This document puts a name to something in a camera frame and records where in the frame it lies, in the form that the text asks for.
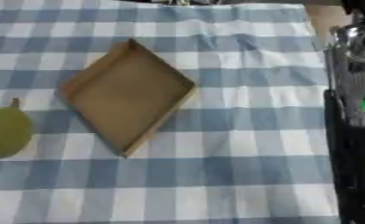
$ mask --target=blue and white checkered tablecloth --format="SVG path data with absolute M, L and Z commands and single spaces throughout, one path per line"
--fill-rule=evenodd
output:
M 56 88 L 127 38 L 200 88 L 123 159 Z M 0 0 L 0 107 L 36 126 L 0 160 L 0 223 L 338 223 L 325 88 L 299 5 Z

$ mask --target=brown cardboard box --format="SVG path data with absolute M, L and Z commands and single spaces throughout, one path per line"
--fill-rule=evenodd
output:
M 114 153 L 128 157 L 194 89 L 191 80 L 130 39 L 60 91 L 116 147 Z

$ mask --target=tablecloth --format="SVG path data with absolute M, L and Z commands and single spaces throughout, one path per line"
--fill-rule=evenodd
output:
M 128 38 L 200 88 L 124 159 L 57 87 Z M 314 41 L 300 5 L 0 0 L 0 107 L 35 125 L 0 223 L 337 223 Z

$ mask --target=cardboard tray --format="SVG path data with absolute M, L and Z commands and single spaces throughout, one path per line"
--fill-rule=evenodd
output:
M 62 96 L 128 157 L 194 91 L 195 85 L 135 40 L 118 44 L 66 81 Z

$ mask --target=metal part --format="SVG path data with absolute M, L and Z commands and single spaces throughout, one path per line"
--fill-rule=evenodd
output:
M 351 125 L 365 126 L 365 14 L 354 10 L 352 24 L 334 27 L 326 51 L 330 88 Z

